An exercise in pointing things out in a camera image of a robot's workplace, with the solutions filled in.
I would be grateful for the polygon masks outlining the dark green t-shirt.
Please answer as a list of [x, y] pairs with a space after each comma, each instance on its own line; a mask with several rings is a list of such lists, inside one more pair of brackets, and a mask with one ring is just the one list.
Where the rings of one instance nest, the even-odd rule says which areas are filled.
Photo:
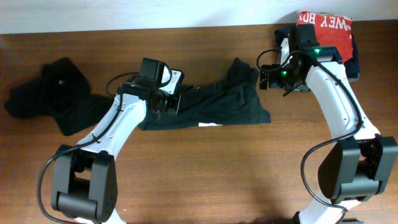
[[226, 76], [216, 83], [195, 87], [180, 85], [177, 114], [148, 112], [139, 128], [143, 131], [183, 129], [199, 124], [269, 124], [270, 113], [256, 91], [259, 71], [239, 58], [233, 60]]

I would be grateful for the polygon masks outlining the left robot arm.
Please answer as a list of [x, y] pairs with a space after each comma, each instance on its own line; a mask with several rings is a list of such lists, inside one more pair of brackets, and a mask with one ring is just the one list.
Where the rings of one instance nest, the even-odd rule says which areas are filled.
[[51, 206], [67, 217], [65, 223], [123, 223], [116, 211], [117, 156], [148, 112], [177, 114], [183, 78], [181, 70], [144, 58], [139, 72], [119, 85], [95, 128], [49, 159], [54, 165]]

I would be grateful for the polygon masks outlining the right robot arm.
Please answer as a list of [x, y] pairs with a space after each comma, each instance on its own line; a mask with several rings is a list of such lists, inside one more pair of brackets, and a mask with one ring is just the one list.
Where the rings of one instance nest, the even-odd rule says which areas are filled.
[[293, 223], [344, 223], [353, 207], [385, 191], [397, 158], [397, 142], [383, 136], [360, 106], [334, 46], [322, 46], [313, 24], [299, 24], [277, 49], [280, 62], [260, 65], [260, 89], [315, 95], [332, 146], [318, 168], [320, 190]]

